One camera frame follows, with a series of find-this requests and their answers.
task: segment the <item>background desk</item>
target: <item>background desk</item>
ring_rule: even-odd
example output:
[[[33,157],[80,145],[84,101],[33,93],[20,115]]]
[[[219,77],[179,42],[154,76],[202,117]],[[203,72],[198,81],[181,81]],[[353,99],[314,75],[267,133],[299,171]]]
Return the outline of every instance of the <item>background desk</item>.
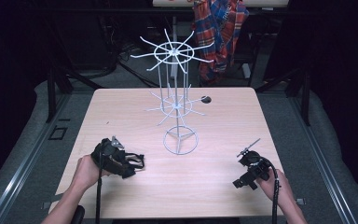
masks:
[[[287,7],[289,0],[244,0],[247,7]],[[153,0],[154,7],[193,7],[187,0]]]
[[[246,173],[236,156],[257,138],[261,140],[252,150],[282,169],[255,91],[191,89],[193,100],[209,95],[212,102],[193,104],[193,110],[205,116],[185,117],[200,140],[193,152],[183,156],[163,146],[165,131],[175,119],[157,125],[165,116],[160,110],[146,111],[160,103],[150,91],[159,93],[158,89],[94,93],[57,193],[68,188],[78,158],[90,154],[103,138],[116,135],[128,152],[145,154],[145,169],[124,180],[117,175],[103,178],[102,218],[270,216],[272,202],[261,189],[236,189],[232,184]],[[95,202],[96,185],[80,202],[85,217],[95,217]]]

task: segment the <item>rotating display stand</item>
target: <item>rotating display stand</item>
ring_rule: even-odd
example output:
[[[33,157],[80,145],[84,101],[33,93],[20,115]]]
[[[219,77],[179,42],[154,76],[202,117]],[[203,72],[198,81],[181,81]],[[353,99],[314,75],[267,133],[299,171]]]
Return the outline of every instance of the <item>rotating display stand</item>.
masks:
[[[186,125],[184,116],[191,112],[204,115],[192,109],[193,103],[203,100],[204,97],[193,101],[189,100],[188,98],[188,92],[191,88],[191,85],[188,85],[188,63],[193,59],[205,63],[211,63],[212,61],[203,60],[195,57],[194,55],[196,49],[209,48],[213,45],[213,43],[208,46],[192,48],[186,42],[194,34],[194,31],[184,42],[171,41],[167,34],[167,31],[164,30],[164,32],[168,41],[160,45],[151,43],[141,37],[142,41],[155,47],[153,53],[147,53],[137,56],[131,55],[131,57],[142,58],[147,56],[154,56],[156,58],[156,65],[146,69],[146,71],[152,71],[156,68],[158,69],[159,96],[153,92],[151,92],[151,94],[159,98],[160,106],[159,108],[148,109],[148,111],[161,110],[161,112],[165,115],[165,118],[158,125],[162,124],[167,118],[176,119],[176,125],[171,127],[165,133],[163,138],[163,144],[171,153],[176,155],[185,155],[187,153],[190,153],[197,147],[199,138],[197,136],[197,133]],[[163,92],[164,90],[161,84],[161,73],[164,73],[164,69],[161,69],[162,65],[165,65],[165,75],[167,80],[166,93]],[[183,72],[182,93],[178,93],[178,67],[180,67]],[[171,88],[171,85],[169,83],[169,75],[171,75],[174,80],[173,89]],[[183,147],[185,140],[187,143],[191,141],[191,144],[186,144],[186,146]]]

